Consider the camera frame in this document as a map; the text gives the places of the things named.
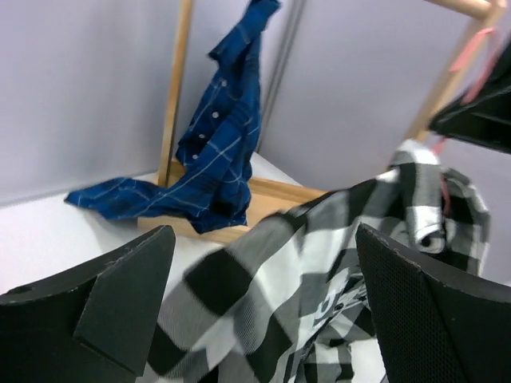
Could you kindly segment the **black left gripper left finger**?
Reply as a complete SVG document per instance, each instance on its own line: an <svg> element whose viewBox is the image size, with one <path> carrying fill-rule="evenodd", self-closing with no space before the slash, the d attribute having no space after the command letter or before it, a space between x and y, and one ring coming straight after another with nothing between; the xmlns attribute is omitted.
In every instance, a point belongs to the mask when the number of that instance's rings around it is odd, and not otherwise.
<svg viewBox="0 0 511 383"><path fill-rule="evenodd" d="M176 237L159 226L1 296L3 382L134 382L142 376Z"/></svg>

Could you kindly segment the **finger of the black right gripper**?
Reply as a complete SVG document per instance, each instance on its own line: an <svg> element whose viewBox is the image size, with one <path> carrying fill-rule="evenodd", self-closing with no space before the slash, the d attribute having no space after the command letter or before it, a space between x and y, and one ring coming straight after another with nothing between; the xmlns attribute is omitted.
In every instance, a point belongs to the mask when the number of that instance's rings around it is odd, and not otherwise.
<svg viewBox="0 0 511 383"><path fill-rule="evenodd" d="M510 153L510 42L491 38L484 69L457 99L431 118L429 130L440 136L433 152L448 139Z"/></svg>

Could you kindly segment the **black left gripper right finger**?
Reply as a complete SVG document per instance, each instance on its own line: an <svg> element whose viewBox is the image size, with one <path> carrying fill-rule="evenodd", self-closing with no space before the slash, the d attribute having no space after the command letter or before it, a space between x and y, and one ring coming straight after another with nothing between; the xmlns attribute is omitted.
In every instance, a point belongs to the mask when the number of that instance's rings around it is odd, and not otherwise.
<svg viewBox="0 0 511 383"><path fill-rule="evenodd" d="M388 382L510 380L510 289L366 224L356 245Z"/></svg>

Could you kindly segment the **black white checkered shirt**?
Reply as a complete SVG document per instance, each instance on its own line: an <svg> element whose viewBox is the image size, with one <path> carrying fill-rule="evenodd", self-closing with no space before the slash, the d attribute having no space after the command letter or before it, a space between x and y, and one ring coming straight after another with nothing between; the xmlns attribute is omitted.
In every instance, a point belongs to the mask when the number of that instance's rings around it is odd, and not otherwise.
<svg viewBox="0 0 511 383"><path fill-rule="evenodd" d="M353 343L375 336L361 223L470 274L488 250L476 187L407 140L383 174L269 215L191 265L162 302L143 381L351 381Z"/></svg>

